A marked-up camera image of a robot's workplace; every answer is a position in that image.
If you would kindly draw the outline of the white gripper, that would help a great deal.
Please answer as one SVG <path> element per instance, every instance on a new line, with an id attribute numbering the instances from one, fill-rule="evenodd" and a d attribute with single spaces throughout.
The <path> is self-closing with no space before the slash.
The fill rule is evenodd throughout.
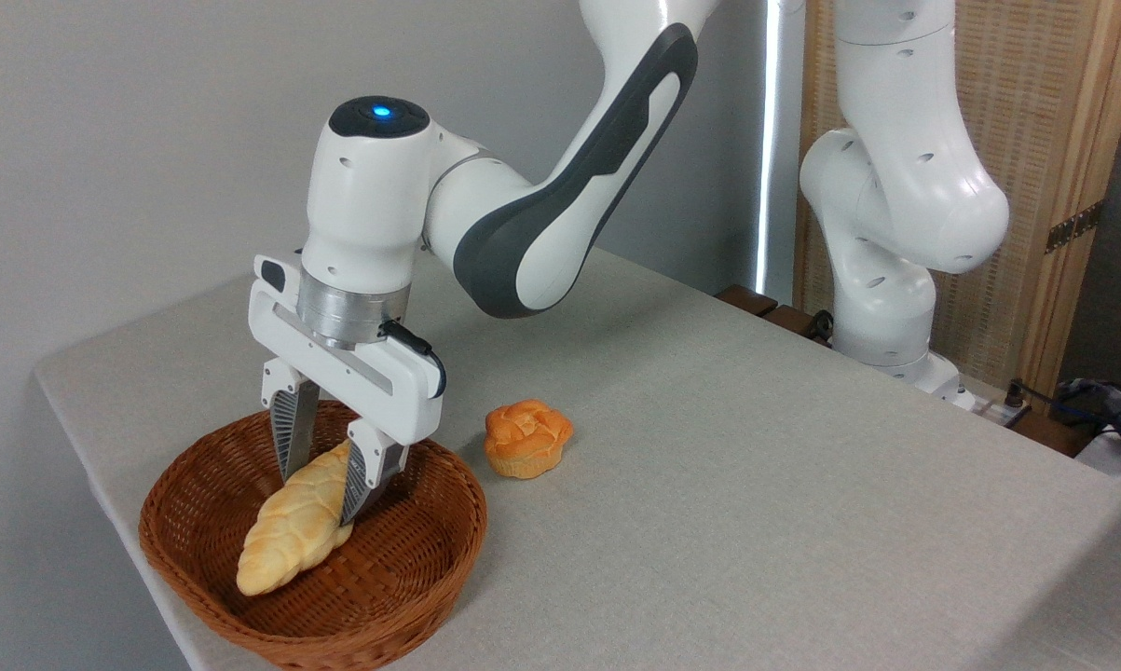
<path id="1" fill-rule="evenodd" d="M 295 314 L 300 273 L 257 255 L 248 323 L 253 338 L 278 358 L 267 361 L 261 400 L 269 411 L 282 483 L 311 460 L 321 389 L 363 418 L 348 425 L 346 490 L 340 526 L 373 507 L 405 469 L 408 447 L 438 428 L 441 369 L 399 341 L 336 350 Z"/>

